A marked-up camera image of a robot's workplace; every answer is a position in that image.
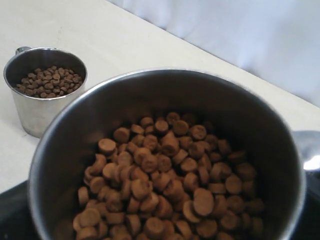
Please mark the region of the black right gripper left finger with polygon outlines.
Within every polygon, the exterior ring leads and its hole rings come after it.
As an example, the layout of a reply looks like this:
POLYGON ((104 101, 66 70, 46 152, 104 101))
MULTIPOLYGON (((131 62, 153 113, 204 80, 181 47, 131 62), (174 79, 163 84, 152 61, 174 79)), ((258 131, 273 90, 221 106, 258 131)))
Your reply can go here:
POLYGON ((0 194, 0 238, 40 240, 30 210, 30 196, 38 184, 26 180, 0 194))

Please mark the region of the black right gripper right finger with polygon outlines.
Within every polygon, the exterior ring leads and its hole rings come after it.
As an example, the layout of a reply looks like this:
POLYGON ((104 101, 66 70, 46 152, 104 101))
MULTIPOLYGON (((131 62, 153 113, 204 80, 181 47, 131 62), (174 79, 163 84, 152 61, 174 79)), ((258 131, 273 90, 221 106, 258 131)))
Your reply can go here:
POLYGON ((320 132, 297 130, 293 132, 306 176, 306 199, 292 240, 320 238, 320 132))

